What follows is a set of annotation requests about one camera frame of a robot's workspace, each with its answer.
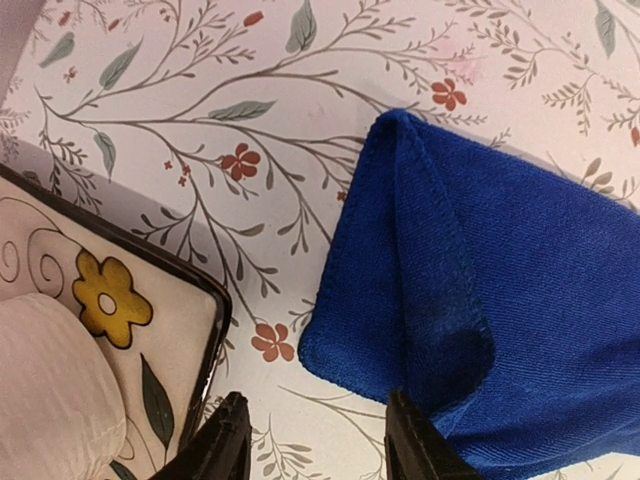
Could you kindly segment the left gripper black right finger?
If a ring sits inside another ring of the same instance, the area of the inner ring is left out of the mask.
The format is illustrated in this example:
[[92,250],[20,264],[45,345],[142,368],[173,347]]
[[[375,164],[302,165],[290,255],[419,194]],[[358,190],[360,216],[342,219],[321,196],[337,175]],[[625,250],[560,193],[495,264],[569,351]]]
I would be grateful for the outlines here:
[[389,395],[384,444],[388,479],[482,479],[401,390]]

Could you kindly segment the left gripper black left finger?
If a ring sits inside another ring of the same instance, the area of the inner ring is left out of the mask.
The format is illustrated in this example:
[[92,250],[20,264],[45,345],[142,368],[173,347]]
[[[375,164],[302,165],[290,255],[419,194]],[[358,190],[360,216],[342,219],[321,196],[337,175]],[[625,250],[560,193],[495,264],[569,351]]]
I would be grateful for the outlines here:
[[159,471],[159,480],[250,478],[248,400],[230,392],[179,454]]

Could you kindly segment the dark blue towel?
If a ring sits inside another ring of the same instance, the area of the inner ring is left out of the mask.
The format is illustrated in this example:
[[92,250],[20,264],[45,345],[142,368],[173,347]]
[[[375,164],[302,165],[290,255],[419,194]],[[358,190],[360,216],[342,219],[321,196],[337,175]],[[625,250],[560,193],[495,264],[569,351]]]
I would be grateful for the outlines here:
[[639,218],[402,111],[372,125],[298,346],[406,392],[488,479],[639,452]]

